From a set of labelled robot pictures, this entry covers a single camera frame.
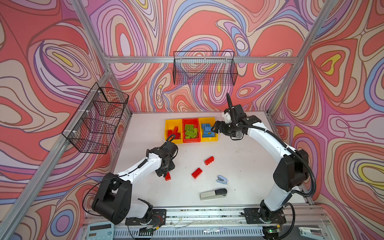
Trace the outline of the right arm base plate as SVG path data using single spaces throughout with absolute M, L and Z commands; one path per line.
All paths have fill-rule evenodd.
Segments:
M 247 224 L 283 225 L 287 222 L 282 209 L 271 212 L 268 208 L 245 208 L 240 214 Z

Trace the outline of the red lego brick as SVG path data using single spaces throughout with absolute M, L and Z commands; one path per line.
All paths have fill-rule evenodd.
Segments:
M 213 156 L 209 157 L 204 161 L 205 165 L 208 166 L 209 164 L 213 163 L 215 158 Z
M 201 168 L 197 168 L 193 173 L 192 177 L 194 179 L 197 179 L 201 174 L 203 173 L 203 170 Z
M 180 140 L 181 139 L 181 133 L 179 132 L 179 127 L 175 126 L 173 129 L 169 129 L 167 131 L 167 137 L 170 137 L 171 135 L 175 136 L 175 140 Z

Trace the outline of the left yellow bin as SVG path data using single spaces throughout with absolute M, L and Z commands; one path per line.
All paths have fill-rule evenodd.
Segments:
M 181 119 L 166 120 L 165 122 L 165 140 L 168 139 L 170 135 L 175 135 L 175 139 L 172 141 L 175 144 L 183 143 L 183 128 Z

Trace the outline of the green lego cluster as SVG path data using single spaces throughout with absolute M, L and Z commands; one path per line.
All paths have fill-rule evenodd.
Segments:
M 195 139 L 198 136 L 198 129 L 193 124 L 185 125 L 185 139 Z

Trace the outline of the white device bottom right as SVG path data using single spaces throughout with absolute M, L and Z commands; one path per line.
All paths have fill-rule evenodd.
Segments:
M 301 237 L 311 240 L 325 240 L 326 234 L 320 228 L 298 227 Z

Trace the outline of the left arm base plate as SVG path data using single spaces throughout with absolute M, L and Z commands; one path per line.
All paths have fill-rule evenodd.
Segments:
M 126 226 L 161 227 L 166 223 L 166 209 L 152 209 L 142 218 L 126 218 Z

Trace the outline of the yellow bin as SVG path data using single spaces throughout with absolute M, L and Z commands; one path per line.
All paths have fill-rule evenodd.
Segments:
M 165 140 L 168 139 L 170 135 L 175 135 L 175 139 L 172 141 L 175 144 L 183 143 L 183 128 L 181 119 L 166 120 L 165 122 Z
M 217 142 L 218 134 L 212 131 L 212 127 L 214 126 L 216 120 L 214 117 L 210 118 L 199 118 L 199 127 L 200 127 L 200 135 L 201 142 Z

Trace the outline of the grey black stapler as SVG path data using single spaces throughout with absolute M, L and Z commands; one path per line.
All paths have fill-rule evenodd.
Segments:
M 205 201 L 205 200 L 225 198 L 227 194 L 228 194 L 227 189 L 211 190 L 211 191 L 200 193 L 200 200 Z

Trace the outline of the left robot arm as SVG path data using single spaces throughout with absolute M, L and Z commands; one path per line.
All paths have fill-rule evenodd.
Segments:
M 175 168 L 173 162 L 178 146 L 173 143 L 175 135 L 153 149 L 147 149 L 145 157 L 132 167 L 118 174 L 108 173 L 98 183 L 92 210 L 117 225 L 126 218 L 142 225 L 151 223 L 153 205 L 143 199 L 132 200 L 134 185 L 151 173 L 165 178 Z

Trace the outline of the right yellow bin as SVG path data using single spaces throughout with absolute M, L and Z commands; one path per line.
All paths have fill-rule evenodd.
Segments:
M 216 120 L 214 117 L 210 118 L 199 118 L 199 127 L 200 127 L 200 135 L 201 142 L 217 142 L 218 134 L 212 131 L 212 127 L 214 126 Z

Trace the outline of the white calculator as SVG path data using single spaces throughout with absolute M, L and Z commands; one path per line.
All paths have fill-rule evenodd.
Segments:
M 99 222 L 88 225 L 86 240 L 112 240 L 115 225 L 111 222 Z

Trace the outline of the red middle bin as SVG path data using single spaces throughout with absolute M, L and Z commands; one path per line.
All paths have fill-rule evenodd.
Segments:
M 199 120 L 182 119 L 183 143 L 199 143 L 201 141 Z

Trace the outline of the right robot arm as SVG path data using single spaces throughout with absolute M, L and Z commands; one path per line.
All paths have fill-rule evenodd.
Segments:
M 258 117 L 248 116 L 241 105 L 233 105 L 230 94 L 226 98 L 228 108 L 223 111 L 224 119 L 216 121 L 212 131 L 222 133 L 233 141 L 242 140 L 247 135 L 267 150 L 278 164 L 270 193 L 261 201 L 256 214 L 246 216 L 269 224 L 283 214 L 283 208 L 292 195 L 311 198 L 316 193 L 316 177 L 309 165 L 309 155 L 305 150 L 297 150 L 285 143 Z

